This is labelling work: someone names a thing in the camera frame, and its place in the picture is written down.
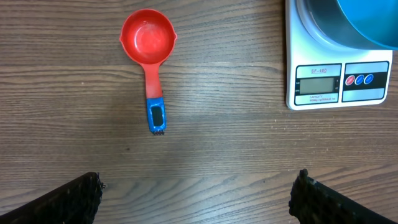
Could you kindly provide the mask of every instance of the white scale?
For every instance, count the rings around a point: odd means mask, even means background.
[[[392,50],[358,50],[328,38],[305,0],[286,0],[287,96],[292,110],[376,105],[387,96]]]

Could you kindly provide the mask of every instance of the brown wooden surface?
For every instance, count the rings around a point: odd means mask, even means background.
[[[150,134],[125,18],[178,34]],[[398,222],[398,65],[382,105],[290,111],[282,0],[0,1],[0,214],[88,171],[95,223],[297,223],[299,169]]]

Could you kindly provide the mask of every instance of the blue handle end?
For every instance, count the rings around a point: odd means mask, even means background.
[[[147,114],[149,129],[158,133],[166,129],[166,110],[163,98],[147,99]]]

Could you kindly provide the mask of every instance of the red button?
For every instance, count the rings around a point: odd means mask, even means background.
[[[353,84],[355,81],[355,75],[350,75],[347,79],[346,79],[346,85],[351,85]]]

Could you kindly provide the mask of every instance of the scale button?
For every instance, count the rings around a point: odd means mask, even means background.
[[[346,85],[351,85],[353,84],[355,81],[355,75],[350,75],[347,79],[346,79]]]
[[[373,81],[373,78],[373,74],[366,75],[365,81],[363,83],[365,83],[365,85],[370,84]]]
[[[355,79],[355,85],[360,85],[362,84],[363,80],[365,79],[364,75],[358,75],[358,77],[356,77]]]

